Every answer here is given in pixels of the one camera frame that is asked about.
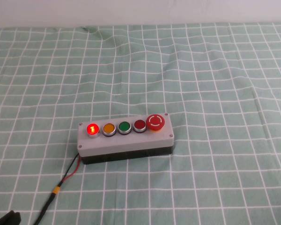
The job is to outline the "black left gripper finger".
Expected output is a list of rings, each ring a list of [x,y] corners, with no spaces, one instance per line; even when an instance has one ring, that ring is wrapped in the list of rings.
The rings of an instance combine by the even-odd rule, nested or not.
[[[5,225],[7,221],[14,215],[14,211],[11,210],[7,214],[5,214],[3,217],[0,218],[0,225]]]
[[[19,225],[21,223],[21,215],[19,212],[10,211],[5,218],[4,225]]]

